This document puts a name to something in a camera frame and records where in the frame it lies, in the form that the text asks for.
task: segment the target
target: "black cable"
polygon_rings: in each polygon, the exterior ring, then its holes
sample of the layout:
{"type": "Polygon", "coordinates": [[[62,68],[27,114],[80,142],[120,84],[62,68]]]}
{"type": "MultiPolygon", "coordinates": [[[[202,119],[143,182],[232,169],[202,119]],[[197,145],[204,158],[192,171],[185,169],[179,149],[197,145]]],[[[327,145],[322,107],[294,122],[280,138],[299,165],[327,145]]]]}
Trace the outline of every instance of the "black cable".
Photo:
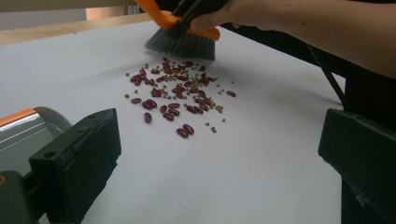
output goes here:
{"type": "Polygon", "coordinates": [[[337,96],[340,99],[341,104],[343,105],[344,109],[346,111],[352,112],[351,104],[349,103],[348,99],[344,95],[344,92],[341,90],[340,86],[338,85],[337,81],[335,80],[334,76],[332,75],[332,70],[329,68],[329,66],[324,61],[324,58],[321,55],[319,49],[317,49],[311,45],[308,45],[308,44],[307,44],[307,46],[308,46],[309,50],[311,51],[312,56],[314,57],[318,66],[321,68],[324,75],[329,80],[330,84],[332,85],[332,88],[334,89],[335,93],[337,93],[337,96]]]}

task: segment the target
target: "white table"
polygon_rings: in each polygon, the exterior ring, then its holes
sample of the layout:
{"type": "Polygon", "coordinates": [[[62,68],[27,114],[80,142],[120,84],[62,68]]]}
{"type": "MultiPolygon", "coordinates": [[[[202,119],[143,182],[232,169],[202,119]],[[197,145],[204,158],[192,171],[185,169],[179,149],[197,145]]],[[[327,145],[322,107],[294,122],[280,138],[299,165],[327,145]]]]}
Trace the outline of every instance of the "white table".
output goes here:
{"type": "Polygon", "coordinates": [[[156,110],[147,125],[124,94],[146,99],[148,88],[125,73],[162,62],[144,48],[157,29],[145,21],[0,47],[0,117],[47,106],[74,124],[117,108],[119,166],[83,223],[340,223],[341,177],[317,150],[327,108],[341,106],[320,69],[220,29],[217,59],[194,61],[218,78],[205,91],[223,114],[180,109],[170,122],[156,110]],[[188,139],[176,134],[185,122],[188,139]]]}

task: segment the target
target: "red kidney bean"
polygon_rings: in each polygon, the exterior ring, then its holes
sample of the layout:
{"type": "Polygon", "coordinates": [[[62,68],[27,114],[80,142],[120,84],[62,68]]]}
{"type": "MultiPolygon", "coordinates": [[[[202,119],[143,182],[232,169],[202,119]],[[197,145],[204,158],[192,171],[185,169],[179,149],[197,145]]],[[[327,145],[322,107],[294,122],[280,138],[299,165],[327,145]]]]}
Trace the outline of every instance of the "red kidney bean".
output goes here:
{"type": "Polygon", "coordinates": [[[165,77],[157,77],[157,79],[155,79],[155,81],[157,82],[162,82],[165,80],[165,77]]]}
{"type": "Polygon", "coordinates": [[[146,71],[145,71],[145,69],[140,69],[139,70],[139,73],[140,73],[140,75],[142,75],[142,76],[145,76],[146,75],[146,71]]]}
{"type": "Polygon", "coordinates": [[[178,93],[181,93],[181,90],[177,89],[177,88],[174,88],[174,89],[172,89],[172,92],[178,94],[178,93]]]}
{"type": "Polygon", "coordinates": [[[192,105],[188,105],[187,106],[187,110],[190,111],[192,114],[196,114],[197,113],[195,107],[192,106],[192,105]]]}
{"type": "Polygon", "coordinates": [[[157,108],[157,103],[151,99],[148,99],[147,102],[151,103],[153,108],[157,108]]]}
{"type": "Polygon", "coordinates": [[[182,86],[176,86],[176,89],[181,90],[181,91],[185,91],[186,88],[182,87],[182,86]]]}
{"type": "Polygon", "coordinates": [[[206,104],[206,101],[203,100],[203,99],[195,99],[194,102],[197,103],[197,104],[199,104],[199,105],[206,104]]]}
{"type": "Polygon", "coordinates": [[[198,114],[204,114],[204,110],[202,110],[200,107],[194,106],[194,109],[195,109],[195,111],[196,111],[198,114]]]}
{"type": "Polygon", "coordinates": [[[166,109],[168,109],[168,106],[162,105],[161,108],[160,108],[161,113],[165,113],[166,109]]]}
{"type": "Polygon", "coordinates": [[[179,116],[180,112],[178,112],[178,110],[170,108],[168,109],[169,114],[172,114],[173,116],[179,116]]]}
{"type": "Polygon", "coordinates": [[[205,103],[206,103],[207,105],[212,105],[212,102],[210,102],[210,100],[209,100],[208,98],[205,98],[204,100],[205,100],[205,103]]]}
{"type": "Polygon", "coordinates": [[[204,91],[198,91],[198,94],[200,94],[202,98],[206,97],[206,93],[204,91]]]}
{"type": "Polygon", "coordinates": [[[152,120],[152,116],[150,115],[150,113],[145,113],[145,122],[146,123],[151,123],[152,120]]]}
{"type": "Polygon", "coordinates": [[[191,67],[194,65],[193,62],[185,62],[184,65],[186,65],[186,67],[191,67]]]}
{"type": "Polygon", "coordinates": [[[160,74],[160,70],[153,68],[153,69],[151,69],[151,74],[154,74],[154,75],[160,74]]]}
{"type": "Polygon", "coordinates": [[[142,99],[140,99],[140,98],[134,98],[134,99],[132,99],[131,100],[131,102],[132,102],[132,104],[139,104],[140,102],[142,102],[142,99]]]}
{"type": "Polygon", "coordinates": [[[210,81],[210,82],[216,81],[213,77],[207,77],[206,80],[208,80],[208,81],[210,81]]]}
{"type": "Polygon", "coordinates": [[[181,81],[187,81],[187,78],[183,76],[177,76],[177,79],[181,81]]]}
{"type": "Polygon", "coordinates": [[[161,90],[152,90],[151,91],[151,96],[152,97],[162,97],[163,92],[161,90]]]}
{"type": "Polygon", "coordinates": [[[188,138],[189,137],[189,132],[187,132],[184,129],[177,129],[176,132],[178,133],[178,135],[182,136],[183,138],[188,138]]]}
{"type": "Polygon", "coordinates": [[[142,106],[143,106],[145,109],[152,109],[152,104],[151,104],[150,102],[147,102],[147,101],[144,101],[144,102],[142,103],[142,106]]]}
{"type": "Polygon", "coordinates": [[[208,108],[206,105],[199,104],[199,107],[200,107],[201,109],[203,109],[204,111],[209,111],[209,108],[208,108]]]}
{"type": "Polygon", "coordinates": [[[198,92],[198,89],[196,89],[196,88],[191,88],[191,89],[189,90],[189,92],[190,92],[190,93],[197,93],[197,92],[198,92]]]}
{"type": "Polygon", "coordinates": [[[185,99],[185,98],[184,98],[184,95],[181,94],[181,93],[177,93],[177,94],[176,94],[176,97],[177,97],[178,99],[181,99],[181,100],[184,100],[184,99],[185,99]]]}
{"type": "Polygon", "coordinates": [[[178,103],[172,103],[172,104],[169,104],[168,106],[169,106],[169,108],[175,109],[175,108],[179,108],[179,107],[180,107],[180,104],[178,104],[178,103]]]}
{"type": "Polygon", "coordinates": [[[131,77],[131,79],[129,79],[131,82],[135,82],[136,81],[136,77],[137,77],[137,75],[134,75],[134,76],[132,76],[131,77]]]}
{"type": "Polygon", "coordinates": [[[199,69],[198,69],[198,71],[200,71],[200,72],[204,72],[206,70],[206,67],[204,66],[204,65],[202,65],[199,69]]]}
{"type": "Polygon", "coordinates": [[[236,97],[236,94],[233,91],[227,91],[227,95],[230,95],[232,97],[236,97]]]}
{"type": "Polygon", "coordinates": [[[166,118],[167,120],[170,120],[170,121],[175,119],[173,115],[171,115],[169,113],[166,113],[166,112],[163,113],[163,117],[166,118]]]}
{"type": "Polygon", "coordinates": [[[194,133],[194,129],[189,124],[183,124],[183,129],[186,130],[189,134],[194,133]]]}
{"type": "Polygon", "coordinates": [[[190,85],[192,85],[192,82],[191,82],[191,81],[186,81],[186,82],[184,83],[184,86],[185,86],[185,87],[189,87],[190,85]]]}

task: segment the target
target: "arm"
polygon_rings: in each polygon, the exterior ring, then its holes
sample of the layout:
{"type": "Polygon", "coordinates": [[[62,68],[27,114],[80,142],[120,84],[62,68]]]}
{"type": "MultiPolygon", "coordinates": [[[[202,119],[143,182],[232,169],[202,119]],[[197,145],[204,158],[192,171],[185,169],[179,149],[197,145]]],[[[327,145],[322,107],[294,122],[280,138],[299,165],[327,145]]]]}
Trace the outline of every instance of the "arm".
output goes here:
{"type": "Polygon", "coordinates": [[[396,78],[396,4],[344,0],[230,0],[192,29],[225,22],[277,30],[386,77],[396,78]]]}

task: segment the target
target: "brush bristles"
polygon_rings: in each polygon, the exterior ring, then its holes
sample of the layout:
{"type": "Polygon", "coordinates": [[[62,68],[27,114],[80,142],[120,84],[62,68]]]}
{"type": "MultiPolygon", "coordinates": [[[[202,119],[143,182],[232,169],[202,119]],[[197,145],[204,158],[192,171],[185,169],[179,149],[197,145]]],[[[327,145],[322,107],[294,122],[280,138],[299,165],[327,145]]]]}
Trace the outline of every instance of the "brush bristles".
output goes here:
{"type": "Polygon", "coordinates": [[[160,53],[187,58],[215,60],[215,41],[199,35],[183,34],[174,39],[168,30],[160,29],[146,43],[145,47],[160,53]]]}

